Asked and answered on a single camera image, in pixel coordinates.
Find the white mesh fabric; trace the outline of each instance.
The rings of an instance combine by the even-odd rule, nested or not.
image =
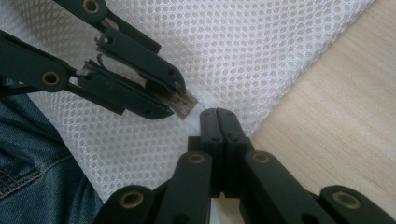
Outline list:
[[[107,0],[108,7],[163,45],[189,92],[236,113],[253,134],[305,68],[372,0]],[[6,0],[0,28],[81,68],[99,33],[50,0]],[[112,60],[105,65],[135,78]],[[187,137],[173,116],[115,115],[69,92],[30,97],[60,132],[100,197],[129,184],[155,188],[169,178]]]

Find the denim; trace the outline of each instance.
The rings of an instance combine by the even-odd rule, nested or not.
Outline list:
[[[102,205],[33,102],[0,98],[0,223],[92,223]]]

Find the brass rivet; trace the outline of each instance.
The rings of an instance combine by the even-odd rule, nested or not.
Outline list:
[[[192,154],[188,157],[188,161],[190,163],[194,163],[194,164],[198,164],[198,163],[202,163],[205,161],[204,156],[200,155],[200,154]]]
[[[262,153],[255,153],[253,155],[253,160],[259,163],[267,163],[268,161],[270,161],[270,158]]]
[[[127,192],[120,198],[120,205],[124,208],[135,208],[139,206],[145,197],[142,192],[134,190]]]
[[[350,209],[358,209],[361,207],[361,202],[359,201],[359,199],[343,191],[335,192],[332,195],[332,198],[339,204]]]
[[[100,11],[100,5],[98,0],[84,0],[82,3],[82,7],[84,7],[84,10],[92,15],[96,15]]]
[[[49,87],[55,87],[61,83],[61,76],[55,72],[46,72],[41,79]]]

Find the white fabric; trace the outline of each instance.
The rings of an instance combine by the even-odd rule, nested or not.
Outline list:
[[[221,224],[220,214],[218,206],[216,205],[216,200],[210,200],[210,224]]]
[[[201,131],[201,126],[200,126],[200,115],[201,113],[205,110],[205,108],[201,104],[197,104],[190,114],[184,118],[184,121],[190,126],[198,131]]]
[[[252,135],[298,75],[372,0],[107,0],[108,7],[163,45],[189,92],[223,107]],[[50,0],[3,0],[0,28],[76,68],[94,59],[99,33]],[[139,80],[131,69],[105,65]],[[176,116],[122,116],[69,92],[30,95],[60,132],[100,197],[129,184],[155,188],[169,178],[187,137]]]

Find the wooden surface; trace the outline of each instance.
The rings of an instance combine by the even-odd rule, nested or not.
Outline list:
[[[302,75],[253,138],[302,185],[363,193],[396,218],[396,2],[377,0]],[[219,200],[223,224],[243,223]]]

